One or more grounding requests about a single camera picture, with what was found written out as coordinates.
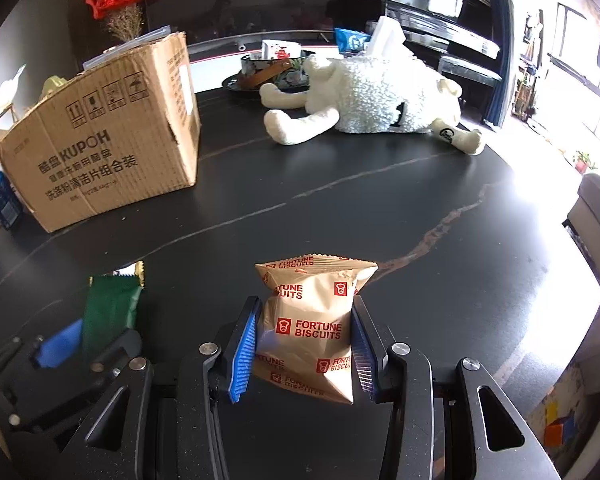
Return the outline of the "brown cardboard box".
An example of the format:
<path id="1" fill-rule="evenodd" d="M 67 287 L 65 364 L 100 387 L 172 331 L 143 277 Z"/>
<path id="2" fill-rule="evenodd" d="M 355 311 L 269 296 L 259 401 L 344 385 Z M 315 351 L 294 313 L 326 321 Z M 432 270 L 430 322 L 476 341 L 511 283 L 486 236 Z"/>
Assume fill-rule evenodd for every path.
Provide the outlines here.
<path id="1" fill-rule="evenodd" d="M 63 84 L 10 128 L 0 164 L 46 232 L 196 182 L 200 118 L 181 32 Z"/>

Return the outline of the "dark green snack packet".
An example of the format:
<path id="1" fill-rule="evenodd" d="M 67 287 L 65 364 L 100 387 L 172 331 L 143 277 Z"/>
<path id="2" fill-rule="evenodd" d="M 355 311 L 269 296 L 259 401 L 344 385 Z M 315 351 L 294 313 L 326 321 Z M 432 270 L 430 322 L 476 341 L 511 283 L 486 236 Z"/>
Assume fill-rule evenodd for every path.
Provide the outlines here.
<path id="1" fill-rule="evenodd" d="M 87 359 L 97 356 L 117 336 L 135 326 L 141 292 L 136 275 L 92 277 L 82 326 L 82 352 Z"/>

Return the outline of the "pale green tissue box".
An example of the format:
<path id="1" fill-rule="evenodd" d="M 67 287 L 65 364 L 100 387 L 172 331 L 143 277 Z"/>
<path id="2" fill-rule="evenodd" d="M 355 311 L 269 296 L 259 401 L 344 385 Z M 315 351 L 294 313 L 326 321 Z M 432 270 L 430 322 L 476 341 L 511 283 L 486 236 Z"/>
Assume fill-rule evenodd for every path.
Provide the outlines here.
<path id="1" fill-rule="evenodd" d="M 67 83 L 67 81 L 65 80 L 64 77 L 56 76 L 56 75 L 49 76 L 46 79 L 46 81 L 44 81 L 42 91 L 41 91 L 40 97 L 38 99 L 40 101 L 46 99 L 48 96 L 50 96 L 52 93 L 57 91 L 59 88 L 61 88 L 66 83 Z"/>

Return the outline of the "dark tray with items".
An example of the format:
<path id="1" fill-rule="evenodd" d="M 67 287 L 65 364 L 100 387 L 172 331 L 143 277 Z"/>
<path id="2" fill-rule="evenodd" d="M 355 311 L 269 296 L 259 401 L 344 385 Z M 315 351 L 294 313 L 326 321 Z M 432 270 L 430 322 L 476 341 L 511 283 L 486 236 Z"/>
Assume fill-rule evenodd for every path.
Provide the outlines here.
<path id="1" fill-rule="evenodd" d="M 225 90 L 257 92 L 264 84 L 275 84 L 279 90 L 298 92 L 309 88 L 304 61 L 312 55 L 293 41 L 263 39 L 259 51 L 240 59 L 240 71 L 222 82 Z"/>

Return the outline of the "white plush sheep toy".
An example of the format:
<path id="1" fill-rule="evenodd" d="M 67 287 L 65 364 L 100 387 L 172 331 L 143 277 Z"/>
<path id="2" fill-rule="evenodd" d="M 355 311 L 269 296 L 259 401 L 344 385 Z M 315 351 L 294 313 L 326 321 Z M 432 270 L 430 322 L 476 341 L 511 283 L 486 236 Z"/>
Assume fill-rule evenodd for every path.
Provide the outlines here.
<path id="1" fill-rule="evenodd" d="M 263 122 L 282 145 L 297 145 L 334 128 L 340 132 L 425 133 L 467 155 L 482 153 L 478 130 L 461 129 L 462 87 L 427 66 L 405 45 L 394 18 L 381 16 L 368 47 L 348 58 L 312 54 L 303 63 L 305 92 L 262 84 Z"/>

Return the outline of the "blue oreo can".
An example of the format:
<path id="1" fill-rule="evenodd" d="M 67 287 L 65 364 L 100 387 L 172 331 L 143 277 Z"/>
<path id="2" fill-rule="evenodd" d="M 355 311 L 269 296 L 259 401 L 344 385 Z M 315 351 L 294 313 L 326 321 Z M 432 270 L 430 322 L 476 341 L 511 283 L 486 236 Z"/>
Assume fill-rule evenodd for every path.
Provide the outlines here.
<path id="1" fill-rule="evenodd" d="M 23 214 L 23 208 L 8 177 L 0 170 L 0 225 L 11 230 Z"/>

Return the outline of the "dried flower vase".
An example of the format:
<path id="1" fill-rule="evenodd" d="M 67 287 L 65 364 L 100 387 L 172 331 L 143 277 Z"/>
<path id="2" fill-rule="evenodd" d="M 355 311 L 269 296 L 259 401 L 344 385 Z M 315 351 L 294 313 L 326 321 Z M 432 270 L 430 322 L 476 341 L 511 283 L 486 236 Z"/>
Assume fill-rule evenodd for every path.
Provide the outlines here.
<path id="1" fill-rule="evenodd" d="M 138 3 L 114 10 L 105 18 L 108 32 L 121 42 L 140 36 L 143 31 L 143 9 Z"/>

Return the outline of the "white gold snack bar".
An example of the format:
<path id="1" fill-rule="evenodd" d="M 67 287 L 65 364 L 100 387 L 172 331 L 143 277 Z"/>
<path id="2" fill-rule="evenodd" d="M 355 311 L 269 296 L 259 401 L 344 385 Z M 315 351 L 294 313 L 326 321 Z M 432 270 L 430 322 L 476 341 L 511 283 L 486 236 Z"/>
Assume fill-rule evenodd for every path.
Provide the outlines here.
<path id="1" fill-rule="evenodd" d="M 145 287 L 145 266 L 142 260 L 130 263 L 128 266 L 119 268 L 112 272 L 114 275 L 135 276 L 140 282 L 140 287 Z"/>

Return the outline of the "tan fortune biscuits bag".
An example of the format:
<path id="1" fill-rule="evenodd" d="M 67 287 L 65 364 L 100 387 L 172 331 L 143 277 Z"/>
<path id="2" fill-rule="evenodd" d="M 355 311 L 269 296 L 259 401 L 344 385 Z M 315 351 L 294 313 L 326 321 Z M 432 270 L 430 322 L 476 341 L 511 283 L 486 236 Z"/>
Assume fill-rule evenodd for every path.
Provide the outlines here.
<path id="1" fill-rule="evenodd" d="M 373 261 L 309 254 L 258 263 L 271 296 L 258 321 L 252 374 L 284 390 L 353 403 L 351 312 Z"/>

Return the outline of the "blue snack bag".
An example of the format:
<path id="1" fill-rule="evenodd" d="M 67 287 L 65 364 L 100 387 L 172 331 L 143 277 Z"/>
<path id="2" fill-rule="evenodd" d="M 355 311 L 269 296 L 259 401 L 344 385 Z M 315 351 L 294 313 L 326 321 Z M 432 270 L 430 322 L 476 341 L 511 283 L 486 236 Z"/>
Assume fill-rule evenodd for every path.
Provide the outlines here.
<path id="1" fill-rule="evenodd" d="M 334 29 L 335 41 L 341 55 L 356 55 L 364 52 L 370 42 L 370 35 L 345 28 Z"/>

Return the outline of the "black piano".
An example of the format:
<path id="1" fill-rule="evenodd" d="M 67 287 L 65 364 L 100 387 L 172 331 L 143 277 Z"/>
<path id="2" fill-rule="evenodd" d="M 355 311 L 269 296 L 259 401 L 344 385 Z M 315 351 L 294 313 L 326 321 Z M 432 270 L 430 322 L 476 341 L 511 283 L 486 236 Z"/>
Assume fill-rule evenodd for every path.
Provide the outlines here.
<path id="1" fill-rule="evenodd" d="M 460 102 L 485 112 L 494 87 L 500 47 L 492 10 L 484 0 L 334 0 L 327 14 L 337 28 L 371 34 L 378 20 L 399 22 L 405 45 L 463 88 Z"/>

